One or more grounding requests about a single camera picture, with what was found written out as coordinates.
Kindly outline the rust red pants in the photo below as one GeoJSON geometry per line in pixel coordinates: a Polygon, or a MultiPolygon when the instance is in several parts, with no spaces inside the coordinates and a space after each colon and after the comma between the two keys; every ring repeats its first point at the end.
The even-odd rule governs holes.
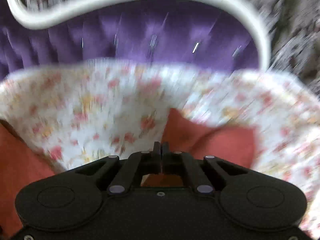
{"type": "MultiPolygon", "coordinates": [[[[256,152],[254,129],[241,126],[210,128],[185,119],[172,108],[162,136],[171,151],[195,159],[210,154],[250,168],[256,152]]],[[[22,228],[15,198],[24,186],[55,173],[48,161],[33,152],[6,121],[1,121],[1,238],[22,228]]]]}

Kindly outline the floral bed sheet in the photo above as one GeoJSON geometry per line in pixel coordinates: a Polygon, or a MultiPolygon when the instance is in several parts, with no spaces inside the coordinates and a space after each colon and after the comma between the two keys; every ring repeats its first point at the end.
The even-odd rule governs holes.
{"type": "Polygon", "coordinates": [[[58,171],[149,149],[171,108],[212,128],[252,128],[251,167],[305,193],[300,228],[319,237],[319,100],[291,74],[98,59],[1,82],[1,119],[58,171]]]}

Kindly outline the brown damask curtain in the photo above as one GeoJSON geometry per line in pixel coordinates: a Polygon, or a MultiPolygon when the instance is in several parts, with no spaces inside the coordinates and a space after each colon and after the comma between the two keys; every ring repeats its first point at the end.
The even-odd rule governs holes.
{"type": "MultiPolygon", "coordinates": [[[[41,11],[68,0],[20,0],[41,11]]],[[[272,40],[272,67],[289,71],[319,93],[319,0],[249,0],[272,40]]]]}

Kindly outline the purple tufted headboard white frame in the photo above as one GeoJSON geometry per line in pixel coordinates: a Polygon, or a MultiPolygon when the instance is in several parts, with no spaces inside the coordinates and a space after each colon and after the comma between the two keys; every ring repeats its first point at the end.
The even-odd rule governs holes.
{"type": "Polygon", "coordinates": [[[98,58],[266,71],[271,44],[248,0],[1,0],[1,77],[98,58]]]}

